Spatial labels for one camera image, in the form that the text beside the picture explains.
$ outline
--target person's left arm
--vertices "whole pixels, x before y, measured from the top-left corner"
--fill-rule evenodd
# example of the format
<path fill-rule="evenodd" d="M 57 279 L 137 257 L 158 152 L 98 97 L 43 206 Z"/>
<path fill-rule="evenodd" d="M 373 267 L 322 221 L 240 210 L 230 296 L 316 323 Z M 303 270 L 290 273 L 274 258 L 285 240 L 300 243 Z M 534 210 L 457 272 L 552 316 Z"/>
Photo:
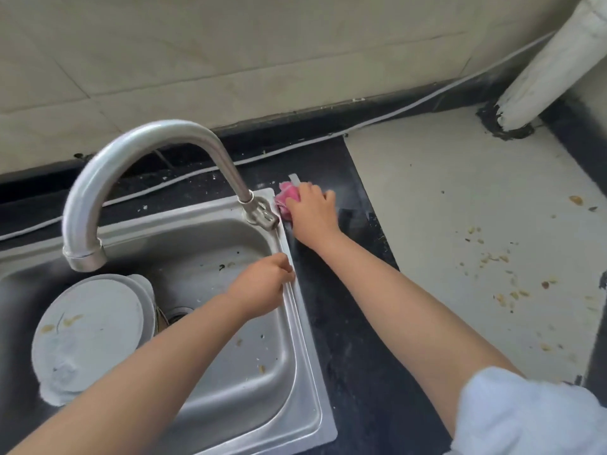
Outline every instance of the person's left arm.
<path fill-rule="evenodd" d="M 295 278 L 285 254 L 245 269 L 218 295 L 136 350 L 9 455 L 140 453 L 162 433 L 245 322 L 282 302 Z"/>

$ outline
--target person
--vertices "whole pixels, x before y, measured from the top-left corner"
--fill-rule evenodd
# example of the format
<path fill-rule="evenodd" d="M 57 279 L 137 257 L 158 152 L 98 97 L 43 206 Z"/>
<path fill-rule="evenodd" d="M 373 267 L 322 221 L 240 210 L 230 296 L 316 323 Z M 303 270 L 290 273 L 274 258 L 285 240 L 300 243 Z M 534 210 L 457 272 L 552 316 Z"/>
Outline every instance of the person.
<path fill-rule="evenodd" d="M 587 390 L 526 380 L 496 348 L 406 276 L 344 235 L 335 194 L 302 183 L 293 234 L 338 275 L 454 436 L 453 454 L 606 454 L 607 410 Z M 286 255 L 246 268 L 223 295 L 167 328 L 17 445 L 11 455 L 134 454 L 175 417 L 247 320 L 282 302 Z"/>

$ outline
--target sink rim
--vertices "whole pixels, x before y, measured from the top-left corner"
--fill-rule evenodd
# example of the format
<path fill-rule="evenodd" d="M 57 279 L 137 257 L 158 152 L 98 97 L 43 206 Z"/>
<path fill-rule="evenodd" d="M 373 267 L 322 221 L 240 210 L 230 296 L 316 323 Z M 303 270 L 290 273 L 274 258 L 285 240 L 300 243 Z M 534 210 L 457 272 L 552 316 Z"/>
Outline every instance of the sink rim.
<path fill-rule="evenodd" d="M 273 212 L 278 213 L 274 204 L 274 191 L 271 188 L 255 191 L 254 194 L 268 200 Z M 110 247 L 142 236 L 158 235 L 169 230 L 218 220 L 219 217 L 214 219 L 213 216 L 226 208 L 237 209 L 242 220 L 247 223 L 237 197 L 234 196 L 110 224 L 99 229 L 99 236 Z M 268 241 L 271 252 L 284 252 L 292 263 L 282 221 L 272 232 L 257 227 L 255 229 Z M 56 259 L 62 244 L 62 238 L 58 237 L 1 251 L 0 278 L 31 267 L 33 259 L 36 264 Z M 210 446 L 197 452 L 198 455 L 285 455 L 335 440 L 337 428 L 303 302 L 299 282 L 296 280 L 285 290 L 285 310 L 295 350 L 296 372 L 284 405 L 262 426 Z M 315 403 L 314 418 L 308 418 L 305 425 L 294 424 L 297 415 L 305 413 L 300 409 L 309 410 L 312 401 Z"/>

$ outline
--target person's right arm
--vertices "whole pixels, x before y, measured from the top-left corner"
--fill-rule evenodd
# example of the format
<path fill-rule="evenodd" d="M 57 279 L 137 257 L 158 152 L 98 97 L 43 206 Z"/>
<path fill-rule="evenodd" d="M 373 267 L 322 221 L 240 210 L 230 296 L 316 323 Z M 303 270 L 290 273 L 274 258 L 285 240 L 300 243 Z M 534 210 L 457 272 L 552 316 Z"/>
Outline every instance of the person's right arm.
<path fill-rule="evenodd" d="M 299 203 L 287 199 L 295 237 L 338 275 L 453 436 L 460 392 L 477 372 L 496 366 L 521 373 L 449 308 L 344 235 L 335 193 L 309 183 L 299 193 Z"/>

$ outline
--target person's left hand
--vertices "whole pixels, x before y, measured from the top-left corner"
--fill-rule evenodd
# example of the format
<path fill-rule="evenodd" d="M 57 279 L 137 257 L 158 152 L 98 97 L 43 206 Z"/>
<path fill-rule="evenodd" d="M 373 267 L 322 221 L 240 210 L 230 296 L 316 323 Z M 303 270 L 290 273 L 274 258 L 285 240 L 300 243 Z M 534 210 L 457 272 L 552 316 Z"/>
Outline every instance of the person's left hand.
<path fill-rule="evenodd" d="M 295 272 L 284 253 L 275 253 L 249 265 L 230 284 L 226 295 L 236 301 L 249 319 L 280 306 L 282 285 L 295 280 Z"/>

